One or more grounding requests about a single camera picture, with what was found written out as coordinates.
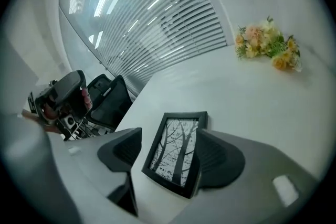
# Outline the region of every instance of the chair backrest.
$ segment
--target chair backrest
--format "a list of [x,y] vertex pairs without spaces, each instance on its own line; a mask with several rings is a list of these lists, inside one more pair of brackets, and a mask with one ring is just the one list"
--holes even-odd
[[87,120],[115,130],[132,105],[123,77],[111,81],[102,74],[91,81],[88,91],[92,109]]

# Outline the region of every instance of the flower bouquet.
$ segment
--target flower bouquet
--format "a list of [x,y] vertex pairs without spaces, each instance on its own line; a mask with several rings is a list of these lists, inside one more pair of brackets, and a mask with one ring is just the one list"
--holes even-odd
[[239,59],[266,55],[277,69],[302,70],[299,46],[293,35],[285,40],[270,17],[258,25],[239,27],[235,50]]

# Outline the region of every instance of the window blinds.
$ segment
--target window blinds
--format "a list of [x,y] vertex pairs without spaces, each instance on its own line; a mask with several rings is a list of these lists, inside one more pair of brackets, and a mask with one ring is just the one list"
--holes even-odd
[[209,0],[60,0],[60,7],[70,23],[76,21],[88,48],[135,95],[155,72],[227,46]]

